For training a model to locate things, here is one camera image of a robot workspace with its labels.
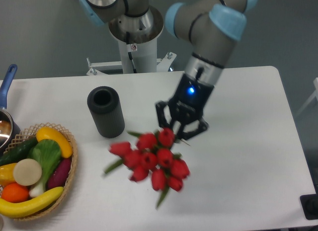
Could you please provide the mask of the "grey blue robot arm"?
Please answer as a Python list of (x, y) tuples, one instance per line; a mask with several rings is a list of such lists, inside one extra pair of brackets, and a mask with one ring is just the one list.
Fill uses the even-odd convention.
[(199, 0), (175, 3), (165, 15), (149, 0), (79, 0), (96, 25), (108, 25), (117, 40), (126, 74), (156, 72), (157, 39), (166, 29), (189, 42), (193, 52), (174, 95), (156, 103), (159, 126), (180, 127), (176, 136), (191, 139), (208, 129), (204, 107), (246, 27), (245, 13), (258, 0)]

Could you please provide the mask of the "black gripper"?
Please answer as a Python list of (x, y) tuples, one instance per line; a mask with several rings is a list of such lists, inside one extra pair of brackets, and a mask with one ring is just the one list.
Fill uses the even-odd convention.
[[(183, 74), (172, 98), (169, 101), (159, 101), (155, 105), (159, 127), (173, 128), (175, 122), (179, 122), (180, 127), (177, 131), (179, 140), (189, 140), (207, 131), (209, 124), (203, 119), (203, 109), (213, 89), (213, 85), (204, 85)], [(170, 111), (170, 122), (165, 117), (166, 107)], [(186, 130), (193, 122), (197, 122), (196, 127)]]

